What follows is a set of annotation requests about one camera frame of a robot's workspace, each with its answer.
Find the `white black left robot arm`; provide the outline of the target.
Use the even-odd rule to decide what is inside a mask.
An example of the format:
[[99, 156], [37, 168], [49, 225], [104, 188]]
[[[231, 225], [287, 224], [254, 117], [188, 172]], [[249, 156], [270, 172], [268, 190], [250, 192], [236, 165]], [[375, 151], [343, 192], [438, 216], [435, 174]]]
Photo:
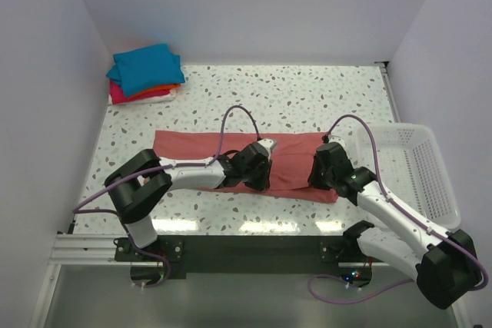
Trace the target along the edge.
[[133, 240], [133, 253], [141, 260], [158, 255], [158, 235], [150, 213], [167, 192], [233, 188], [239, 184], [255, 191], [267, 190], [276, 146], [276, 140], [265, 138], [233, 152], [231, 157], [220, 154], [189, 162], [158, 157], [152, 149], [136, 154], [104, 182]]

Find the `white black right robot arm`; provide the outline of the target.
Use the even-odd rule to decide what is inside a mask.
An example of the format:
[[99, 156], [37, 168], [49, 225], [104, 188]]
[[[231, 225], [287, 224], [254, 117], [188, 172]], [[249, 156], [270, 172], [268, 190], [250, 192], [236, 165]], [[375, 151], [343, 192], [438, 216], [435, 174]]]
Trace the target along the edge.
[[381, 222], [361, 220], [343, 233], [343, 253], [383, 261], [410, 277], [424, 297], [445, 310], [464, 294], [485, 288], [489, 276], [472, 238], [419, 214], [389, 191], [378, 169], [354, 167], [338, 142], [318, 147], [308, 183], [333, 190]]

